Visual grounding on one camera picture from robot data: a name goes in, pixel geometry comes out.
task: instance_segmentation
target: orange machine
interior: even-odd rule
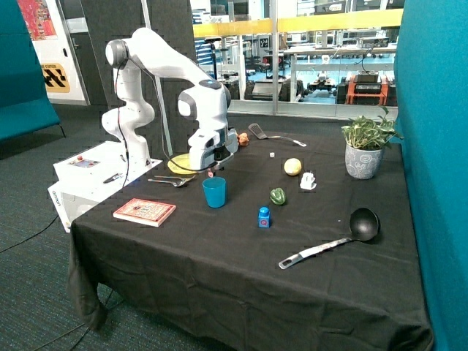
[[[387,96],[388,80],[386,76],[376,76],[376,79],[371,81],[366,80],[365,76],[362,75],[352,75],[348,83],[346,103],[349,105],[385,106],[387,105]]]

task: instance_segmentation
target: red book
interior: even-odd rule
[[[176,205],[157,201],[131,199],[113,213],[115,218],[158,227],[174,212]]]

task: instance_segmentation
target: door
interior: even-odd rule
[[[52,103],[89,105],[69,33],[56,0],[18,0]]]

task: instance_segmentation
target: potted plant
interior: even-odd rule
[[[395,121],[386,119],[388,109],[380,107],[385,111],[384,116],[378,116],[381,121],[359,116],[341,128],[346,139],[346,170],[354,178],[372,178],[379,169],[385,147],[390,148],[390,139],[403,139],[394,129]]]

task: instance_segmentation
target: glass wall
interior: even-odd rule
[[[198,64],[229,88],[230,111],[348,118],[385,105],[396,116],[404,0],[191,3]]]

